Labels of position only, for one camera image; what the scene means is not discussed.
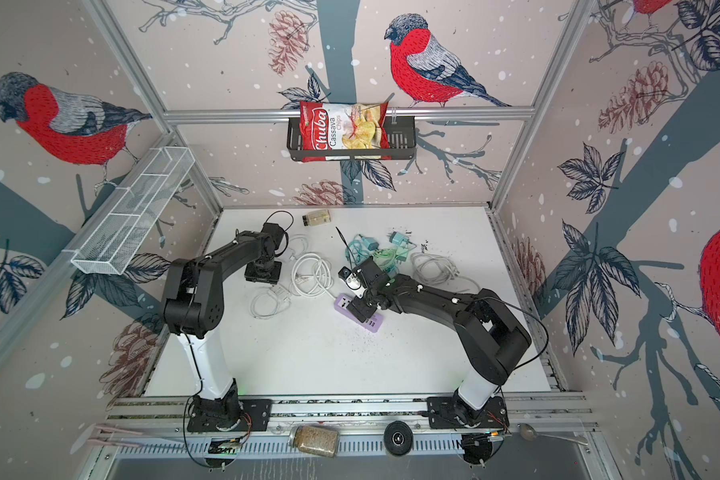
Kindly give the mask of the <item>purple power strip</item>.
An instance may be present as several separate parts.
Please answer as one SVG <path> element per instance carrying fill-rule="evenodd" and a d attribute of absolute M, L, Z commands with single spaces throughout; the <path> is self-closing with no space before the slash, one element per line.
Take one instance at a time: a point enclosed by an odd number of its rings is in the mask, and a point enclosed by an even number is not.
<path fill-rule="evenodd" d="M 358 296 L 338 295 L 334 309 L 371 333 L 376 333 L 383 322 L 382 316 Z"/>

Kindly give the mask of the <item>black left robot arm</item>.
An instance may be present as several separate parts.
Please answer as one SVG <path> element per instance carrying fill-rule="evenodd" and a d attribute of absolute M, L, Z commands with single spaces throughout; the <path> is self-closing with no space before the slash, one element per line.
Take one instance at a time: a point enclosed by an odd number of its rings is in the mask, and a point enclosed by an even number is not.
<path fill-rule="evenodd" d="M 252 283 L 278 283 L 278 248 L 288 233 L 266 222 L 258 231 L 237 232 L 223 247 L 195 259 L 175 260 L 167 271 L 162 318 L 191 363 L 197 392 L 185 408 L 191 433 L 264 431 L 272 402 L 242 400 L 215 329 L 224 314 L 224 281 L 242 269 Z"/>

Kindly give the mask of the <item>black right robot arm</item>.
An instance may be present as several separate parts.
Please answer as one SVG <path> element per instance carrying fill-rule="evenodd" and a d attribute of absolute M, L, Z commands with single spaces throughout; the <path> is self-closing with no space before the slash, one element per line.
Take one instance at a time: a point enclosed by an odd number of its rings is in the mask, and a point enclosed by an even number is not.
<path fill-rule="evenodd" d="M 522 358 L 532 346 L 528 329 L 510 312 L 511 305 L 489 289 L 456 293 L 404 274 L 391 277 L 371 258 L 341 268 L 338 277 L 357 293 L 347 309 L 361 323 L 379 310 L 389 310 L 423 317 L 456 333 L 470 370 L 444 406 L 430 414 L 433 429 L 476 429 L 486 421 L 508 428 L 488 404 L 510 375 L 526 365 Z"/>

